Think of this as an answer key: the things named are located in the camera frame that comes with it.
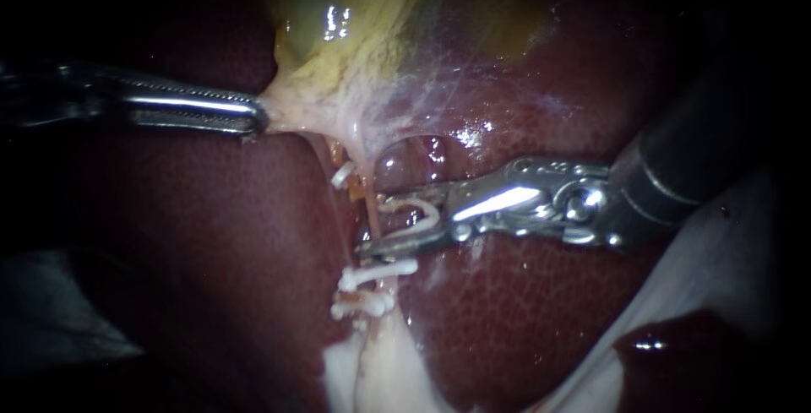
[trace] clip applier jaw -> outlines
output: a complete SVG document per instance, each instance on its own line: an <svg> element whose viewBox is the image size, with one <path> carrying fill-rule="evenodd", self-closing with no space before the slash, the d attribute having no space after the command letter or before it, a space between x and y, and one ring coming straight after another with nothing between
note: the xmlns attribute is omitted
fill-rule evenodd
<svg viewBox="0 0 811 413"><path fill-rule="evenodd" d="M0 125L63 122L247 136L269 120L256 98L233 91L77 60L0 62Z"/></svg>
<svg viewBox="0 0 811 413"><path fill-rule="evenodd" d="M439 209L439 222L424 231L364 242L360 259L391 261L439 250L488 232L544 236L597 246L607 238L590 223L612 192L607 166L523 156L471 180L420 187L388 200L425 198Z"/></svg>

